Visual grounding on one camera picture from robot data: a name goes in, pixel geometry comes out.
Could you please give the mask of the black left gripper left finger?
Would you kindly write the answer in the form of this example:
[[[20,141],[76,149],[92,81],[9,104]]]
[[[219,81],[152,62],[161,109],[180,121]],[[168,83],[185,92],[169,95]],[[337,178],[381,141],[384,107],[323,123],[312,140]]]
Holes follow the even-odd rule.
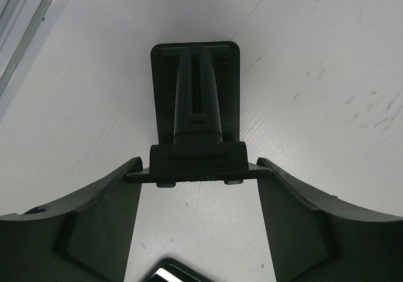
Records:
[[[141,186],[107,176],[22,214],[1,216],[1,281],[123,281]]]

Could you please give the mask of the black smartphone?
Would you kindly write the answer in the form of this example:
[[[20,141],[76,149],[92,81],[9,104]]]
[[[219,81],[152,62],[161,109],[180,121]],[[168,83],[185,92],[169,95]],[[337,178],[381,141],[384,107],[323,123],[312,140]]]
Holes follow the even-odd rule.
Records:
[[[142,282],[212,282],[212,279],[171,257],[161,259]]]

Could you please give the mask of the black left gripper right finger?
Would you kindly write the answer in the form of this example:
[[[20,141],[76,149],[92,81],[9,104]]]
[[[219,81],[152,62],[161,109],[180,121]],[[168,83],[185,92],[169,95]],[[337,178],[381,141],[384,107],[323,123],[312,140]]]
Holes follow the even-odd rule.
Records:
[[[258,191],[277,281],[402,281],[402,217],[340,200],[269,161]]]

